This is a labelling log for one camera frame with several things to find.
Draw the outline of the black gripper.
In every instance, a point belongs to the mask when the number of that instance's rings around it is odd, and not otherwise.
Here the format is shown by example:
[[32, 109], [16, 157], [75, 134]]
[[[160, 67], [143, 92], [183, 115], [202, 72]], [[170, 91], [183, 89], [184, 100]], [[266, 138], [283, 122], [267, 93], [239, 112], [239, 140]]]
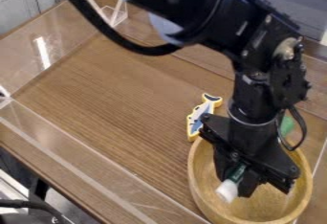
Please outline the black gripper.
[[199, 135], [212, 145], [219, 179], [226, 179], [238, 163], [248, 167], [238, 187], [240, 197], [250, 198], [262, 184], [270, 184], [288, 194], [300, 177], [300, 169], [287, 154], [296, 146], [283, 143], [279, 129], [283, 117], [284, 112], [267, 121], [210, 113], [200, 117]]

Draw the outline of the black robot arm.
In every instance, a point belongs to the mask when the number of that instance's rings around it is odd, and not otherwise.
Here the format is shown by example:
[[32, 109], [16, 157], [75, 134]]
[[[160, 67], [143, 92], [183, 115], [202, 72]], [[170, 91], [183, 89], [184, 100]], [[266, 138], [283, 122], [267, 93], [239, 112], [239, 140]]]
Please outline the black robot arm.
[[80, 14], [118, 45], [144, 56], [164, 56], [200, 44], [228, 57], [235, 70], [226, 116], [204, 113], [200, 137], [212, 145], [216, 175], [236, 183], [242, 197], [271, 184], [288, 192], [300, 176], [295, 150], [282, 134], [283, 116], [311, 84], [302, 61], [298, 25], [266, 0], [127, 0], [150, 12], [166, 43], [146, 47], [131, 42], [104, 22], [87, 0], [70, 0]]

